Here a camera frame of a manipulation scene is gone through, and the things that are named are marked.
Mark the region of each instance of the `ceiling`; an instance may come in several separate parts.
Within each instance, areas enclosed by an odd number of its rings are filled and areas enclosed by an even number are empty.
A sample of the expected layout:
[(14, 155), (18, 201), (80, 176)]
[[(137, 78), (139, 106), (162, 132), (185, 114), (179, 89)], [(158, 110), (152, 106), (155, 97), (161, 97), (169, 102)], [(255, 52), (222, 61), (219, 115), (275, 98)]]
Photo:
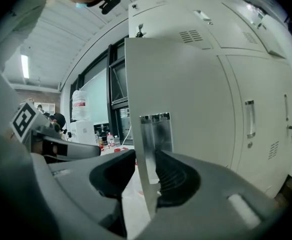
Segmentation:
[(29, 79), (24, 79), (18, 49), (7, 61), (4, 75), (13, 84), (58, 89), (58, 85), (85, 44), (111, 25), (117, 17), (128, 17), (128, 5), (121, 0), (107, 15), (93, 8), (76, 8), (68, 0), (48, 0), (36, 27), (22, 45), (29, 57)]

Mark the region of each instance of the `ventilation slots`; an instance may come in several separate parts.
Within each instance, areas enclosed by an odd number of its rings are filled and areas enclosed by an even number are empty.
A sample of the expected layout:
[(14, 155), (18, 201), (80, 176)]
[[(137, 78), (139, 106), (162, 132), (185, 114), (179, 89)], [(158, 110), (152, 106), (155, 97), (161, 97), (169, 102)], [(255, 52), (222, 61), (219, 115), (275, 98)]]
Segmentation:
[(278, 144), (279, 144), (279, 141), (277, 141), (276, 143), (274, 143), (270, 146), (268, 160), (273, 158), (275, 155), (277, 155)]
[(257, 44), (256, 39), (252, 36), (251, 33), (249, 32), (242, 32), (244, 34), (244, 36), (246, 37), (246, 39), (248, 40), (248, 42), (252, 43), (252, 44)]
[(179, 33), (184, 43), (202, 41), (202, 37), (196, 30), (184, 31)]

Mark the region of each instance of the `white tabletop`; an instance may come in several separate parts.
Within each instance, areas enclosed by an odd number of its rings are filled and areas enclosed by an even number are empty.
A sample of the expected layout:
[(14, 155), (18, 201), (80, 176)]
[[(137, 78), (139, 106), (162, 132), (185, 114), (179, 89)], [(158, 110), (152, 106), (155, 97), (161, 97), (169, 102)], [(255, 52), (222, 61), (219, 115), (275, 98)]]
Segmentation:
[(121, 149), (121, 150), (123, 150), (123, 148), (127, 148), (129, 150), (133, 150), (135, 147), (133, 145), (121, 145), (119, 147), (116, 147), (116, 146), (111, 146), (111, 147), (105, 146), (103, 148), (104, 151), (101, 151), (101, 156), (107, 155), (107, 154), (111, 154), (111, 153), (114, 152), (115, 149)]

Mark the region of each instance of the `brick wall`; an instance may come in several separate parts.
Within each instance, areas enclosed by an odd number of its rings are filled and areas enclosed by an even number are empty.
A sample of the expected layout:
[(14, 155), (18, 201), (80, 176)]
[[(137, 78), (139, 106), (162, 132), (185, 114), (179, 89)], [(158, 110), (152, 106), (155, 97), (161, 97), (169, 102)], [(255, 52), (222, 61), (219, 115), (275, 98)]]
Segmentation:
[(34, 102), (39, 103), (54, 103), (56, 105), (56, 112), (60, 113), (60, 94), (51, 92), (42, 92), (36, 90), (21, 90), (16, 89), (20, 97), (20, 101), (33, 98)]

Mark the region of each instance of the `ceiling light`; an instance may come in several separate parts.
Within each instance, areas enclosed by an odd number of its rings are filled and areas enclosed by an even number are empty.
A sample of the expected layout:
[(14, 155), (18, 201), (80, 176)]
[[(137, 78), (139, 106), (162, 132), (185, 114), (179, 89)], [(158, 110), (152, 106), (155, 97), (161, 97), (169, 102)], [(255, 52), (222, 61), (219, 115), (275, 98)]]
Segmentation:
[(28, 56), (21, 55), (22, 71), (25, 78), (29, 78)]

